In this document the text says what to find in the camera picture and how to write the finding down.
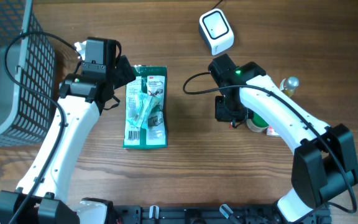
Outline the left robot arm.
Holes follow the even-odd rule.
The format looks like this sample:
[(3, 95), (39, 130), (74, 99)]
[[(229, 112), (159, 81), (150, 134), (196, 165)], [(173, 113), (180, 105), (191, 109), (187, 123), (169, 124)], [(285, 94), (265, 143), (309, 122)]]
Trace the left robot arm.
[(87, 136), (115, 89), (135, 75), (117, 40), (89, 37), (76, 49), (76, 69), (60, 83), (58, 100), (15, 81), (56, 106), (56, 113), (32, 167), (15, 191), (0, 191), (0, 223), (117, 223), (110, 200), (86, 197), (69, 207), (71, 176)]

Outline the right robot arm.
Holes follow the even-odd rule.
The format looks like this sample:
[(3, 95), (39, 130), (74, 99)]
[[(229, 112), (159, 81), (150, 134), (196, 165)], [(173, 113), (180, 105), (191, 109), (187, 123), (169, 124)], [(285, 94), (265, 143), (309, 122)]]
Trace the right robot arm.
[(227, 55), (208, 65), (219, 87), (215, 118), (236, 122), (260, 116), (293, 153), (291, 190), (277, 202), (287, 223), (304, 219), (358, 184), (358, 161), (351, 131), (330, 126), (285, 95), (255, 62), (241, 67)]

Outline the green 3M gloves packet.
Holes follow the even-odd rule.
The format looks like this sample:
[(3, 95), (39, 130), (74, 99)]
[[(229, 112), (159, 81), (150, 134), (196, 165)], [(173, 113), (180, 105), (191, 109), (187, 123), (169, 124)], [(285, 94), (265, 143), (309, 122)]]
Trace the green 3M gloves packet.
[(132, 68), (135, 80), (126, 85), (126, 99), (141, 91), (148, 95), (161, 95), (163, 100), (152, 110), (148, 129), (125, 123), (125, 149), (158, 149), (167, 147), (165, 102), (167, 93), (167, 67), (136, 65)]

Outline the yellow oil bottle silver cap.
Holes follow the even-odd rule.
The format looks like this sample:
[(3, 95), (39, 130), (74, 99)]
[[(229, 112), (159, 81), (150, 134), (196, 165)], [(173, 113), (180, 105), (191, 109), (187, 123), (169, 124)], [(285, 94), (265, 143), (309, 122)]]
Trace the yellow oil bottle silver cap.
[(284, 78), (280, 84), (280, 90), (287, 95), (292, 97), (295, 93), (295, 90), (298, 88), (300, 82), (297, 77)]

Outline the red drink carton cup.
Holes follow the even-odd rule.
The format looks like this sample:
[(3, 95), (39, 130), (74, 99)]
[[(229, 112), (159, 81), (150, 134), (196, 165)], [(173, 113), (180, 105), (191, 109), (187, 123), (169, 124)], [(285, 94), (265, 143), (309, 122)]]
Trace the red drink carton cup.
[(275, 137), (279, 137), (280, 135), (273, 129), (273, 127), (269, 126), (267, 129), (266, 129), (266, 134), (268, 136), (275, 136)]

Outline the green lid white jar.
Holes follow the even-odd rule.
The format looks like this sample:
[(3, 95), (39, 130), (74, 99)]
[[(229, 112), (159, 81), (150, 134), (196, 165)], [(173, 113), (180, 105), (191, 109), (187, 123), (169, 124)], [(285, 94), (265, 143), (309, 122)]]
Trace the green lid white jar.
[(256, 133), (261, 133), (269, 127), (269, 124), (264, 121), (257, 113), (251, 119), (246, 121), (248, 128)]

